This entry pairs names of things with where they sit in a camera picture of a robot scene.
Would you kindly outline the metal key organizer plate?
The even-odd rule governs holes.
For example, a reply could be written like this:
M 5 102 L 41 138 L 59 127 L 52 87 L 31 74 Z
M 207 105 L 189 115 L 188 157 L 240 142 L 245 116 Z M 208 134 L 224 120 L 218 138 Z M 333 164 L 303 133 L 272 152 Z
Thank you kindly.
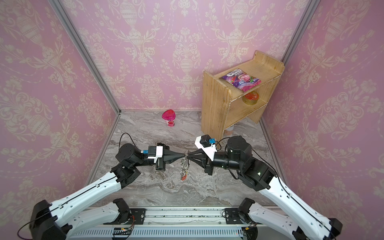
M 181 167 L 182 167 L 182 170 L 181 170 L 181 177 L 184 176 L 184 175 L 187 175 L 188 176 L 188 170 L 189 170 L 189 167 L 190 167 L 190 160 L 185 157 L 182 159 L 181 161 Z

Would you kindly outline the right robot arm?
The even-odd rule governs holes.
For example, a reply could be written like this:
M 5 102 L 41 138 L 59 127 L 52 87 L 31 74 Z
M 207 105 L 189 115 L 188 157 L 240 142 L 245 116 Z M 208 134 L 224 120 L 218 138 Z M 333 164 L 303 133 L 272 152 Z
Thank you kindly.
M 276 170 L 260 157 L 253 156 L 251 145 L 241 136 L 230 137 L 223 152 L 208 135 L 195 140 L 197 151 L 187 158 L 204 168 L 209 175 L 214 168 L 236 170 L 239 180 L 275 203 L 284 214 L 261 207 L 246 198 L 238 207 L 244 223 L 260 223 L 285 235 L 290 240 L 335 240 L 343 224 L 336 218 L 327 218 L 310 207 L 279 177 Z

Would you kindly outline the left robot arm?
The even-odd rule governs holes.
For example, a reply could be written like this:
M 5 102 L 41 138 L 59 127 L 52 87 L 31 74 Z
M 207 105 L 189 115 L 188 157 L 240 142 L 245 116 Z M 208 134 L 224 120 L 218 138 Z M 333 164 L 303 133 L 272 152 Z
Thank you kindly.
M 133 144 L 124 144 L 116 155 L 118 164 L 105 175 L 62 199 L 49 203 L 42 200 L 34 205 L 31 219 L 26 226 L 32 240 L 65 240 L 75 232 L 100 224 L 135 223 L 128 204 L 116 199 L 106 207 L 87 211 L 86 209 L 127 187 L 141 174 L 138 167 L 156 166 L 165 170 L 166 165 L 185 157 L 183 153 L 173 152 L 168 146 L 150 146 L 146 151 Z

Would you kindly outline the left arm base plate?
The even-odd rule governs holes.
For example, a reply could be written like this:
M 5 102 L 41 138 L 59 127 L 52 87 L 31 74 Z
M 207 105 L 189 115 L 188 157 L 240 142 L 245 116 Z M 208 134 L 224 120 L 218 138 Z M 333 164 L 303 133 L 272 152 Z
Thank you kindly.
M 146 211 L 147 209 L 145 208 L 130 209 L 129 212 L 123 213 L 120 224 L 143 225 L 146 217 Z

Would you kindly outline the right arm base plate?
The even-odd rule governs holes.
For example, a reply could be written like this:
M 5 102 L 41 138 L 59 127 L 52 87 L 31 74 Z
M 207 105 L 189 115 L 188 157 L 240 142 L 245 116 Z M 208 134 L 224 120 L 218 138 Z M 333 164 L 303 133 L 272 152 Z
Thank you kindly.
M 238 208 L 225 208 L 224 218 L 226 219 L 227 225 L 249 224 L 251 222 L 248 215 Z

